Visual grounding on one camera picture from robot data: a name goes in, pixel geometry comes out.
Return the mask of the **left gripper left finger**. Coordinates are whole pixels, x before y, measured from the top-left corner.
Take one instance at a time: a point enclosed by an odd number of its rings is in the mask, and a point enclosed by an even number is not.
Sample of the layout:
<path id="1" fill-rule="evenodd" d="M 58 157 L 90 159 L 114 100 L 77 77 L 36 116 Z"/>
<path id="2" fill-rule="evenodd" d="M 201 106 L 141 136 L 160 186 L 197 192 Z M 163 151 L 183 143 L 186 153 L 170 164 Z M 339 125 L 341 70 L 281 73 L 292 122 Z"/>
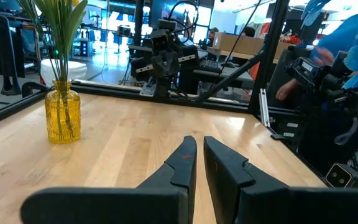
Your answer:
<path id="1" fill-rule="evenodd" d="M 191 223 L 197 144 L 186 136 L 167 160 L 134 189 L 53 187 L 28 196 L 23 223 Z"/>

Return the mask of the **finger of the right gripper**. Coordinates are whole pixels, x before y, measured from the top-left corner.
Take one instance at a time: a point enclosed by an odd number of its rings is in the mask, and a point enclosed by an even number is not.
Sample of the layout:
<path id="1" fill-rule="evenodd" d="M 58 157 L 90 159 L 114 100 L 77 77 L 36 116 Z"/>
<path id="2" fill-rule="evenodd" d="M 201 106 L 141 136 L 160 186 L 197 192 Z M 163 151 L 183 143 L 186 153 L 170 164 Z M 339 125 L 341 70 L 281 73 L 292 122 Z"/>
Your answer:
<path id="1" fill-rule="evenodd" d="M 161 51 L 157 54 L 146 53 L 143 57 L 135 58 L 131 61 L 131 76 L 137 81 L 148 81 L 150 77 L 162 78 L 166 75 L 166 72 L 163 69 L 163 65 L 158 65 L 157 61 L 154 58 L 161 58 L 162 63 L 166 62 L 167 51 Z M 138 68 L 146 67 L 148 65 L 153 65 L 153 70 L 148 72 L 136 73 L 135 70 Z"/>
<path id="2" fill-rule="evenodd" d="M 176 47 L 166 54 L 167 75 L 176 75 L 181 68 L 191 69 L 200 64 L 198 49 L 195 45 Z"/>

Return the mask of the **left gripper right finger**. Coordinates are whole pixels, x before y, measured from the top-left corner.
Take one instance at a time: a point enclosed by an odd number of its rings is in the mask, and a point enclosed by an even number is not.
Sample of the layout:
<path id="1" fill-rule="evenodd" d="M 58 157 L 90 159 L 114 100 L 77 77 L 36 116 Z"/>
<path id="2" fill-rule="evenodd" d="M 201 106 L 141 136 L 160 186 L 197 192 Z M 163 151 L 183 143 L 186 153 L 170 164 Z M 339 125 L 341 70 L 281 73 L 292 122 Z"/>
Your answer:
<path id="1" fill-rule="evenodd" d="M 358 224 L 358 189 L 290 187 L 211 136 L 204 164 L 217 223 Z"/>

